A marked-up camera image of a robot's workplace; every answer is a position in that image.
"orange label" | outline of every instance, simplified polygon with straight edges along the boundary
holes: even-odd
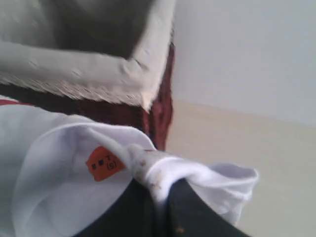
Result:
[[[86,162],[94,180],[99,182],[125,169],[124,164],[112,152],[104,147],[98,147]]]

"wall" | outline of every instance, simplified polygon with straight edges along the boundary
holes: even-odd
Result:
[[[316,126],[315,0],[179,0],[174,97]]]

